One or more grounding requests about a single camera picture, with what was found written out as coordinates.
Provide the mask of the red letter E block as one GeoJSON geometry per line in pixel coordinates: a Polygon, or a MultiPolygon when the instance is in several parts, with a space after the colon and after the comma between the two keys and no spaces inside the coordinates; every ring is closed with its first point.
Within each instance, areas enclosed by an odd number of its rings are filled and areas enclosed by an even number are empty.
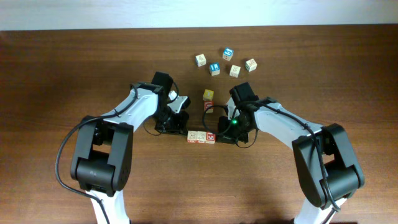
{"type": "Polygon", "coordinates": [[[216,135],[211,133],[211,132],[207,132],[206,133],[206,140],[205,142],[207,144],[214,144],[216,142],[216,135]]]}

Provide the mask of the plain wooden picture block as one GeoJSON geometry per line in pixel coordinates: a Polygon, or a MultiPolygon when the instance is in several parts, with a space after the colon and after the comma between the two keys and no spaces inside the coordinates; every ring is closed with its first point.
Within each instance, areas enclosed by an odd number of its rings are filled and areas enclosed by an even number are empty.
{"type": "Polygon", "coordinates": [[[206,132],[205,131],[197,132],[197,143],[206,143],[206,132]]]}

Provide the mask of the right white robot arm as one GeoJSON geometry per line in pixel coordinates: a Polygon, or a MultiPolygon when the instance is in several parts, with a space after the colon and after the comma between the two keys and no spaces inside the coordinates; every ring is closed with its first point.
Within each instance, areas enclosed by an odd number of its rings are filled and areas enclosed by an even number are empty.
{"type": "Polygon", "coordinates": [[[309,122],[272,98],[260,99],[249,83],[230,89],[218,121],[217,140],[251,147],[251,131],[270,134],[294,154],[303,206],[293,223],[330,223],[365,178],[345,129],[309,122]]]}

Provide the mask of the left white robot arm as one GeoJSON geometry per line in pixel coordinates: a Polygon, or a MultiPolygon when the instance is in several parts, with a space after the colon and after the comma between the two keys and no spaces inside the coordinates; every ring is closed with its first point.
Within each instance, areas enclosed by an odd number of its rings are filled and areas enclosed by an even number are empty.
{"type": "Polygon", "coordinates": [[[98,223],[130,223],[123,188],[131,172],[136,129],[154,118],[159,134],[188,133],[185,110],[190,99],[174,86],[169,74],[156,72],[150,83],[132,84],[127,98],[110,112],[82,119],[70,175],[90,198],[98,223]]]}

